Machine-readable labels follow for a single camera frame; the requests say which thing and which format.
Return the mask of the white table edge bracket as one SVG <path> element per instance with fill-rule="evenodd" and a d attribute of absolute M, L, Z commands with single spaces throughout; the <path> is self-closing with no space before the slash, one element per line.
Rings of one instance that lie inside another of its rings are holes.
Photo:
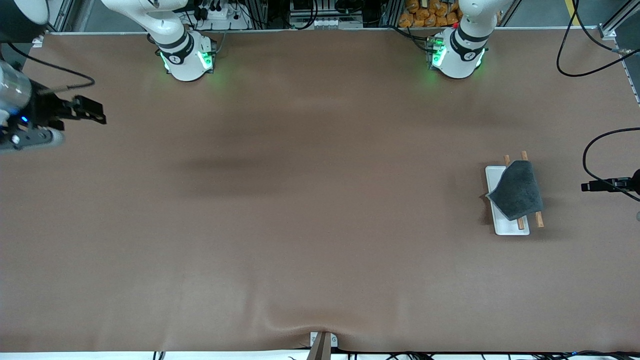
<path fill-rule="evenodd" d="M 326 342 L 330 343 L 331 348 L 338 348 L 338 337 L 334 334 L 334 333 L 330 333 L 330 332 L 323 332 L 323 334 L 326 334 L 325 336 L 325 340 Z M 312 347 L 314 345 L 314 343 L 316 342 L 316 340 L 318 338 L 321 337 L 321 333 L 320 332 L 311 332 L 310 333 L 310 344 L 309 347 Z"/>

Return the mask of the brown table cover mat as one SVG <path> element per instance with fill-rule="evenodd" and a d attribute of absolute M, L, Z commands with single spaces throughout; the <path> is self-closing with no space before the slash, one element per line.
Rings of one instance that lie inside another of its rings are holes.
<path fill-rule="evenodd" d="M 469 78 L 392 30 L 231 33 L 180 82 L 145 35 L 49 35 L 108 123 L 0 156 L 0 352 L 640 352 L 640 204 L 583 193 L 640 125 L 624 68 L 570 79 L 558 29 L 499 29 Z M 496 235 L 487 166 L 534 166 Z"/>

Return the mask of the grey microfibre towel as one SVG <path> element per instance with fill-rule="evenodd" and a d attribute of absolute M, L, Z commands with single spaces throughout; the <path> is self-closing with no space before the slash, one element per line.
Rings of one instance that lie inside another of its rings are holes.
<path fill-rule="evenodd" d="M 516 221 L 544 209 L 540 187 L 531 161 L 506 166 L 496 187 L 486 195 L 508 221 Z"/>

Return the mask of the aluminium frame post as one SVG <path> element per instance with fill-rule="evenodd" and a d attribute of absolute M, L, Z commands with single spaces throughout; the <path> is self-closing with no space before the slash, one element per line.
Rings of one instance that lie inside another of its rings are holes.
<path fill-rule="evenodd" d="M 614 14 L 608 18 L 604 23 L 615 25 L 617 28 L 622 25 L 627 19 L 631 18 L 633 14 L 640 10 L 640 0 L 625 0 L 622 6 L 614 12 Z"/>
<path fill-rule="evenodd" d="M 47 29 L 49 32 L 65 32 L 76 0 L 46 0 L 49 10 Z"/>

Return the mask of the white rack base plate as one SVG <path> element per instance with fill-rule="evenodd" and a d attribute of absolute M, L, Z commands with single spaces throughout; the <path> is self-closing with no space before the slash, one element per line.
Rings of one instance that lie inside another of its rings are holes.
<path fill-rule="evenodd" d="M 489 165 L 485 168 L 487 190 L 493 192 L 498 186 L 503 173 L 506 170 L 505 165 Z M 523 228 L 519 228 L 518 221 L 508 220 L 502 211 L 496 207 L 490 200 L 491 216 L 493 219 L 494 232 L 498 236 L 528 236 L 530 235 L 530 225 L 528 220 L 523 219 Z"/>

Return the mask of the electronics box with connectors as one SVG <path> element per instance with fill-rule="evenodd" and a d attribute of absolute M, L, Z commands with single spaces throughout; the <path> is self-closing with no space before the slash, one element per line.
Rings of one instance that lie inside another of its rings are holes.
<path fill-rule="evenodd" d="M 286 25 L 304 30 L 362 28 L 365 0 L 283 0 Z"/>

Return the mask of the white power strip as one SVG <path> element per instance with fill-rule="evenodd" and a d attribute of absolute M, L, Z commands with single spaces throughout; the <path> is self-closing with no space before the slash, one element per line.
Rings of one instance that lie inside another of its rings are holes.
<path fill-rule="evenodd" d="M 249 9 L 237 0 L 192 0 L 199 31 L 252 30 Z"/>

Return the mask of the orange snack packets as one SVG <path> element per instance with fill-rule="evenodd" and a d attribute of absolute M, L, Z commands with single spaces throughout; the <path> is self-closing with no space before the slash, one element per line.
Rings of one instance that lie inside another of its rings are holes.
<path fill-rule="evenodd" d="M 399 28 L 453 27 L 463 18 L 459 0 L 403 0 Z"/>

